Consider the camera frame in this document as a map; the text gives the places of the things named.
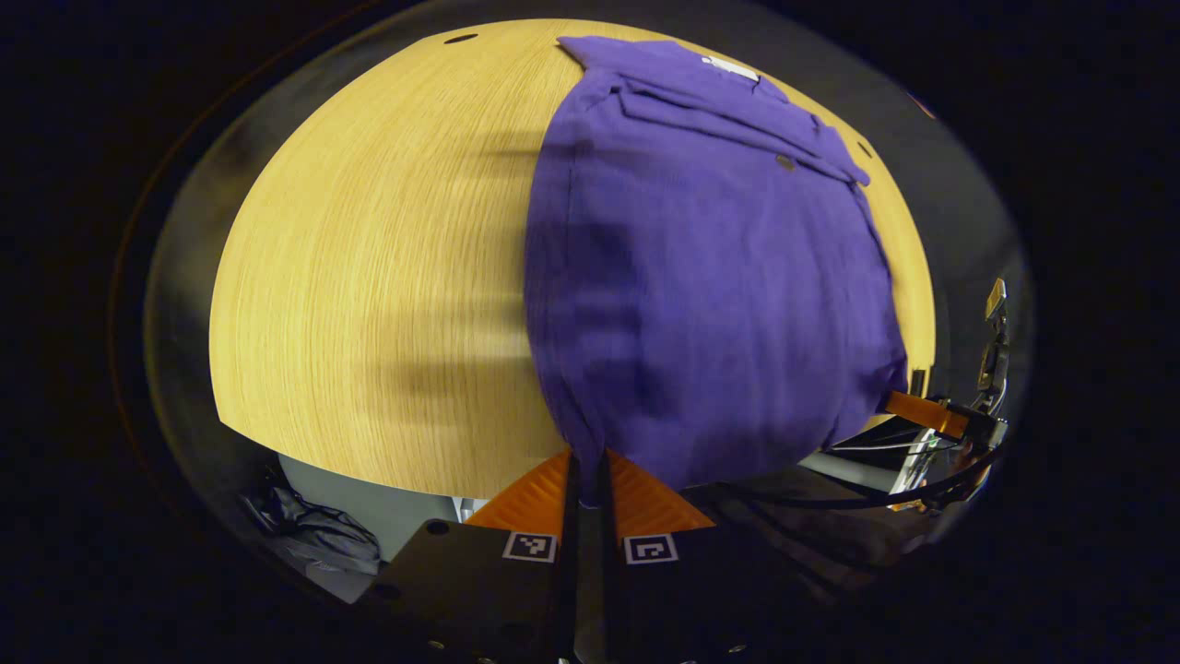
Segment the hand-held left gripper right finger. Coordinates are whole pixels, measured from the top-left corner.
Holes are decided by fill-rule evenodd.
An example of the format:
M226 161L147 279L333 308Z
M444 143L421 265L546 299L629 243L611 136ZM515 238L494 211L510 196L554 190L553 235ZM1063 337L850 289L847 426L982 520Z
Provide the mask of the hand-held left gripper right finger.
M750 526L706 517L615 451L599 467L611 663L793 663L827 609Z

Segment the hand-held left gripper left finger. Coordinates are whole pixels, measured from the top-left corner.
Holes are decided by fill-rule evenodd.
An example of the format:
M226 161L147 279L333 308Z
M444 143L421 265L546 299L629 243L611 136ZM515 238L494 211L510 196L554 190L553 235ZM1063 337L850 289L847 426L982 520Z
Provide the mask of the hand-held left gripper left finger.
M360 598L392 660L572 660L578 497L563 451L467 520L424 522Z

